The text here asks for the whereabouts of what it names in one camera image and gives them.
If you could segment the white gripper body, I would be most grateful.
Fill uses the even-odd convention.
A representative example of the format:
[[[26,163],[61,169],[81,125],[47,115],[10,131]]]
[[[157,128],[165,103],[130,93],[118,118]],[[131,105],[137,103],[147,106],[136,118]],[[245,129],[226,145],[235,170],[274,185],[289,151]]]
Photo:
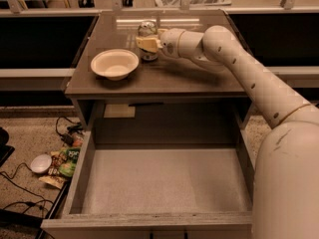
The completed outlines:
[[[161,50],[166,56],[175,59],[181,58],[179,41],[183,33],[183,29],[173,28],[165,30],[160,35],[159,40],[161,44]]]

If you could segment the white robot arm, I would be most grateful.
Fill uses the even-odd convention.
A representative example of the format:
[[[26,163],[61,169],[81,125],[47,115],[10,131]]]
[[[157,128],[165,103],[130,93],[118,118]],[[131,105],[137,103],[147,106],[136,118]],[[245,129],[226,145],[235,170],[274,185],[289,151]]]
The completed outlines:
[[[234,75],[269,126],[254,161],[252,239],[319,239],[318,108],[222,26],[202,33],[159,29],[136,43],[204,68],[219,63]]]

